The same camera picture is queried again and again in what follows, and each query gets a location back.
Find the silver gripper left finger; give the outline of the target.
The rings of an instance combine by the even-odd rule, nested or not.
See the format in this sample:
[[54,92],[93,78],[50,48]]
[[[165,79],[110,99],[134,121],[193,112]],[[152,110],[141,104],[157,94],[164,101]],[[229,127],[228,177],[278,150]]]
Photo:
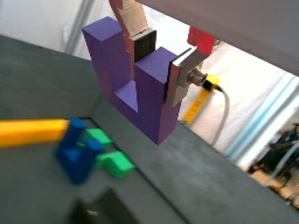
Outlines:
[[136,0],[108,0],[108,2],[124,32],[133,79],[134,63],[154,51],[156,30],[149,27],[144,7]]

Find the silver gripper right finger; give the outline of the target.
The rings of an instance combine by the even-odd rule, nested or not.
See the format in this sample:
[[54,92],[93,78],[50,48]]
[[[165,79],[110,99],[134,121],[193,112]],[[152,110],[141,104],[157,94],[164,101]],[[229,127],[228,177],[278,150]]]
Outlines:
[[169,63],[165,102],[174,107],[186,95],[190,84],[200,86],[206,80],[201,63],[209,57],[214,38],[205,32],[189,27],[186,43],[190,45]]

